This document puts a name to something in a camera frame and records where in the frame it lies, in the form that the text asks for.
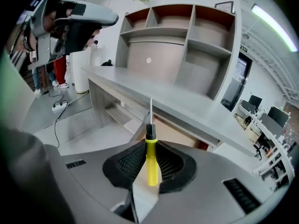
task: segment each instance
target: white cylindrical container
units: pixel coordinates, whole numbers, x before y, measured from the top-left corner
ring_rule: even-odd
[[[90,66],[90,57],[92,49],[87,47],[84,51],[72,53],[71,69],[73,74],[73,82],[77,93],[85,93],[89,90],[87,74],[82,67]]]

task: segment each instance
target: ceiling light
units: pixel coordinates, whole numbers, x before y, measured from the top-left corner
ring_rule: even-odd
[[[284,40],[291,51],[298,51],[297,47],[295,46],[294,42],[291,40],[287,32],[278,24],[277,21],[274,20],[273,17],[262,10],[257,4],[254,4],[251,10],[266,23],[268,23],[280,35],[280,37]]]

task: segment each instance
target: gray countertop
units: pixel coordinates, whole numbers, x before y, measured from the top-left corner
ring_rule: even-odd
[[[231,112],[206,96],[173,84],[151,81],[126,68],[88,66],[83,70],[93,79],[99,79],[115,89],[129,92],[136,100],[149,103],[152,95],[153,106],[249,156],[256,154],[249,137]]]

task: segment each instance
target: office desk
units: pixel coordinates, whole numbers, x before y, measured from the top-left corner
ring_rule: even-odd
[[[176,128],[213,147],[225,142],[249,156],[256,154],[231,113],[208,97],[173,84],[153,82],[126,68],[85,67],[83,70],[90,80],[92,105],[100,124],[105,112],[98,105],[102,90],[144,115],[148,113],[152,95],[154,114]]]
[[[289,181],[291,182],[295,177],[295,172],[284,147],[278,142],[276,137],[265,127],[265,125],[262,124],[262,122],[255,115],[245,110],[240,104],[238,104],[238,108],[246,115],[252,118],[252,121],[248,125],[246,130],[248,130],[252,125],[256,125],[266,135],[266,137],[274,143],[275,147],[277,148],[277,150],[280,152],[282,156],[281,161],[285,167]]]

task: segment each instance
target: shelving unit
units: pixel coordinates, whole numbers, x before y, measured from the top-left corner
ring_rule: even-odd
[[[235,15],[173,4],[125,16],[116,67],[216,99],[230,67]]]

